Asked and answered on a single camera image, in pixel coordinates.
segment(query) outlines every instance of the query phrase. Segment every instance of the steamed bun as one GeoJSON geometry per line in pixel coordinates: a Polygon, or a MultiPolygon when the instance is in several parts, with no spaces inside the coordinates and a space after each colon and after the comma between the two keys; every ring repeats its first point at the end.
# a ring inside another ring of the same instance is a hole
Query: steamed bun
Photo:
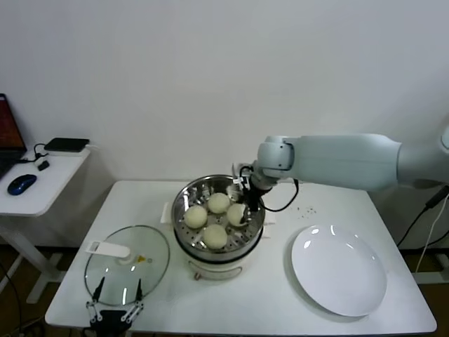
{"type": "Polygon", "coordinates": [[[220,249],[226,246],[226,230],[220,225],[209,225],[204,229],[203,242],[209,249],[220,249]]]}
{"type": "Polygon", "coordinates": [[[184,221],[189,228],[203,227],[208,221],[208,212],[202,206],[192,206],[184,214],[184,221]]]}
{"type": "Polygon", "coordinates": [[[245,205],[234,204],[227,210],[226,216],[229,223],[235,227],[241,227],[246,225],[246,222],[240,223],[245,212],[245,205]]]}
{"type": "Polygon", "coordinates": [[[214,193],[208,200],[208,208],[212,213],[221,214],[224,213],[231,204],[231,200],[224,193],[214,193]]]}

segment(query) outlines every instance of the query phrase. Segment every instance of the white side table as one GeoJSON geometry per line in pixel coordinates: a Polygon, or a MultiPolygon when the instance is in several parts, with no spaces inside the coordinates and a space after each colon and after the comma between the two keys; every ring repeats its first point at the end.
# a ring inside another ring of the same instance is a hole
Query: white side table
{"type": "MultiPolygon", "coordinates": [[[[0,235],[20,254],[11,265],[8,276],[11,277],[13,275],[22,258],[26,258],[41,272],[41,276],[27,298],[27,303],[37,303],[47,283],[62,281],[65,272],[61,272],[56,268],[62,254],[55,253],[47,260],[15,228],[9,217],[37,217],[47,212],[82,163],[84,163],[89,153],[89,150],[84,149],[76,155],[49,155],[48,162],[50,167],[41,172],[32,163],[17,164],[0,180],[0,235]],[[36,175],[37,181],[23,194],[18,196],[9,195],[7,192],[8,185],[15,178],[24,174],[36,175]]],[[[0,291],[3,290],[7,281],[4,277],[0,282],[0,291]]]]}

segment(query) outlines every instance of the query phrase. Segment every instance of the white plate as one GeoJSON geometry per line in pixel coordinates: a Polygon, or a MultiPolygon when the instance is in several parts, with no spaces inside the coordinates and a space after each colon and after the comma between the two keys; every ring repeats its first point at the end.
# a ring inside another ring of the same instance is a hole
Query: white plate
{"type": "Polygon", "coordinates": [[[357,234],[334,225],[312,226],[299,233],[292,263],[309,296],[340,315],[369,314],[387,290],[387,276],[376,253],[357,234]]]}

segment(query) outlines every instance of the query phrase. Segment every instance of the white wall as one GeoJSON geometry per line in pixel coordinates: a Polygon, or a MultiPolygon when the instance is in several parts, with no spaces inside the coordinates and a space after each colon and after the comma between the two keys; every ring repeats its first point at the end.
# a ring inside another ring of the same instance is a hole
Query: white wall
{"type": "MultiPolygon", "coordinates": [[[[19,223],[36,243],[76,245],[114,180],[229,173],[267,135],[429,136],[448,116],[448,11],[444,0],[2,1],[0,91],[28,141],[101,148],[46,216],[19,223]]],[[[375,195],[395,235],[426,199],[398,193],[375,195]]]]}

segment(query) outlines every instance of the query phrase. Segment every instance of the table leg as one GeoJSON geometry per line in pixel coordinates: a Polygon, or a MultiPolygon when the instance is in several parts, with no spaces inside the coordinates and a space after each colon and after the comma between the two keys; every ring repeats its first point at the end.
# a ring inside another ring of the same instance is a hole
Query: table leg
{"type": "MultiPolygon", "coordinates": [[[[61,253],[55,253],[50,257],[50,263],[54,266],[56,266],[59,262],[59,260],[62,258],[61,253]]],[[[39,301],[39,298],[41,297],[43,291],[45,290],[46,286],[50,282],[62,282],[62,279],[65,276],[65,272],[58,272],[58,275],[56,277],[50,277],[46,275],[45,273],[42,273],[41,276],[37,279],[36,284],[34,285],[33,289],[28,295],[27,303],[29,304],[35,304],[39,301]]]]}
{"type": "Polygon", "coordinates": [[[414,272],[413,277],[418,284],[449,283],[449,258],[445,254],[436,254],[436,259],[443,267],[440,272],[414,272]]]}
{"type": "Polygon", "coordinates": [[[22,235],[15,230],[10,230],[7,227],[0,227],[0,235],[8,242],[16,251],[26,258],[34,267],[40,272],[56,277],[59,274],[58,269],[50,263],[49,260],[41,254],[36,247],[22,235]]]}
{"type": "MultiPolygon", "coordinates": [[[[15,271],[19,267],[19,264],[22,262],[22,260],[23,260],[23,257],[21,255],[19,255],[14,260],[13,264],[9,267],[8,272],[6,273],[9,278],[11,278],[14,275],[15,271]]],[[[9,280],[8,280],[8,278],[6,276],[1,280],[1,282],[0,282],[0,293],[3,291],[3,289],[8,284],[8,282],[9,282],[9,280]]]]}
{"type": "Polygon", "coordinates": [[[11,221],[5,220],[6,223],[0,225],[1,237],[41,272],[37,283],[27,298],[27,303],[37,303],[47,283],[59,283],[64,278],[65,272],[56,268],[62,254],[53,254],[50,260],[47,260],[22,233],[14,228],[11,221]]]}

